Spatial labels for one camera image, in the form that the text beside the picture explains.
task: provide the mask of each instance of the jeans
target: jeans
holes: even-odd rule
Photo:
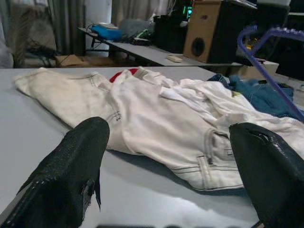
[[[250,79],[242,81],[239,76],[230,77],[230,83],[222,75],[214,75],[209,81],[221,82],[225,88],[241,93],[260,112],[268,113],[277,117],[291,117],[298,119],[290,110],[281,96],[266,81]],[[294,89],[285,84],[278,85],[293,101]]]

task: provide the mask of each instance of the table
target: table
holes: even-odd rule
[[[180,57],[183,61],[181,63],[174,63],[168,60],[166,57],[168,54],[172,54],[171,52],[159,49],[155,46],[136,46],[132,44],[125,44],[125,43],[118,43],[112,42],[109,40],[104,40],[96,33],[87,31],[85,28],[78,28],[80,31],[84,32],[86,35],[93,38],[91,48],[92,50],[87,51],[105,51],[105,50],[93,50],[94,43],[96,40],[109,45],[110,47],[114,48],[115,50],[124,52],[130,56],[135,58],[144,60],[153,66],[158,67],[241,67],[242,65],[239,63],[232,63],[232,64],[215,64],[215,63],[203,63],[199,62],[190,58],[183,56],[182,54],[174,54],[177,57]]]
[[[123,68],[62,68],[85,74],[97,71],[110,78]],[[214,73],[199,67],[148,67],[169,78],[206,80]],[[20,186],[68,131],[36,101],[16,91],[13,77],[31,69],[0,70],[0,212]],[[164,228],[249,228],[256,212],[244,189],[195,192],[163,165],[142,156],[105,152],[101,165],[101,211],[95,197],[83,228],[98,225]]]

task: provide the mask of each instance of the red cloth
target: red cloth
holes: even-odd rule
[[[132,69],[129,69],[129,71],[132,73],[132,75],[134,75],[138,71],[138,69],[132,68]],[[113,83],[115,81],[115,79],[121,74],[122,74],[122,72],[119,72],[116,75],[114,75],[113,77],[111,77],[110,82]]]

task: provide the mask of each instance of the wall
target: wall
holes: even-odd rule
[[[86,20],[85,26],[88,27],[92,23],[111,22],[112,0],[86,0]],[[86,36],[86,48],[90,49],[92,38]],[[108,46],[101,44],[98,49],[108,49]],[[87,52],[89,55],[107,56],[106,52]]]

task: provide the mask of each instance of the clothing pile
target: clothing pile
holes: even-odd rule
[[[304,159],[301,122],[259,112],[220,82],[175,82],[144,68],[112,81],[97,72],[79,78],[41,68],[15,84],[72,127],[102,117],[110,127],[107,149],[148,156],[197,190],[243,186],[229,141],[232,124],[271,130]]]
[[[285,102],[281,102],[280,95],[265,80],[257,79],[241,80],[238,75],[233,75],[228,83],[224,76],[217,74],[208,81],[218,81],[227,89],[240,92],[260,112],[268,113],[277,117],[291,117],[298,119],[290,111]],[[294,99],[294,89],[286,84],[278,83],[291,101]]]

